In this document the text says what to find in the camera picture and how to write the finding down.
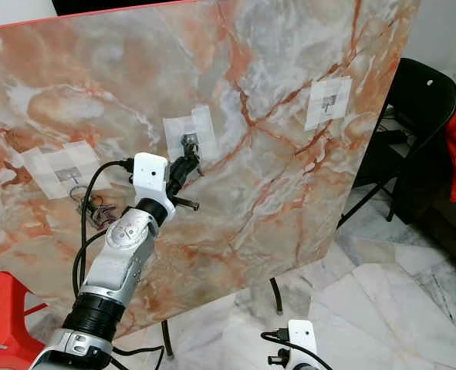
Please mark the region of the orange marble pattern board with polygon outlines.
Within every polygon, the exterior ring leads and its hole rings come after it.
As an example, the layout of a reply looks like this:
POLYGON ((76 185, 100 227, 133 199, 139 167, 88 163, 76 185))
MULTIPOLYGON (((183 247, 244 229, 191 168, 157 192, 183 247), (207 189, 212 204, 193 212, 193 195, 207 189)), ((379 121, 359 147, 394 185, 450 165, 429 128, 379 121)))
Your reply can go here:
POLYGON ((0 267, 61 315, 77 201, 21 154, 86 141, 100 163, 167 157, 163 119, 208 106, 220 150, 164 223, 119 335, 323 257, 421 0, 193 0, 0 27, 0 267), (304 130, 311 85, 347 114, 304 130))

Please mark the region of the red plastic stool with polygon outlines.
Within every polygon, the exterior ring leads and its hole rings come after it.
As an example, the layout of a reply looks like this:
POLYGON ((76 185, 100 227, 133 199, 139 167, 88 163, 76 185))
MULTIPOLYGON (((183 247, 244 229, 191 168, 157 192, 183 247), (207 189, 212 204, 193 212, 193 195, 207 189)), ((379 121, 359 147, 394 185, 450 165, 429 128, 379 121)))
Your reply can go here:
POLYGON ((15 276, 0 271, 0 370, 29 370, 45 345, 27 329, 26 317, 46 304, 27 304, 31 292, 15 276))

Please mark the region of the dark brown sofa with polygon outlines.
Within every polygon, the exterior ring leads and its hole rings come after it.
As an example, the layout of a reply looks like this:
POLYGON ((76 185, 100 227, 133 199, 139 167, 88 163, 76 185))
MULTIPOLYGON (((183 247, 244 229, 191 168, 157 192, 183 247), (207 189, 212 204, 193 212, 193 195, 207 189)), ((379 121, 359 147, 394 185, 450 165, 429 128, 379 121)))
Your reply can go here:
POLYGON ((394 186, 394 214, 415 224, 456 258, 456 202, 449 200, 450 180, 439 175, 403 175, 394 186))

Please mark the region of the black folding chair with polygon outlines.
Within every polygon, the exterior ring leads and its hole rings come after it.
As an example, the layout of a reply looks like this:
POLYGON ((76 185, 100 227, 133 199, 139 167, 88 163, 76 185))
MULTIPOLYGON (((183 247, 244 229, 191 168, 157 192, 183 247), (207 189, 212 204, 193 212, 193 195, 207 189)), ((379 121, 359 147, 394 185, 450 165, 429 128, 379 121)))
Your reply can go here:
POLYGON ((442 137, 454 112, 456 83, 419 61, 401 59, 352 186, 373 188, 341 215, 337 226, 344 225, 378 193, 387 193, 396 201, 396 192, 429 163, 422 154, 442 137))

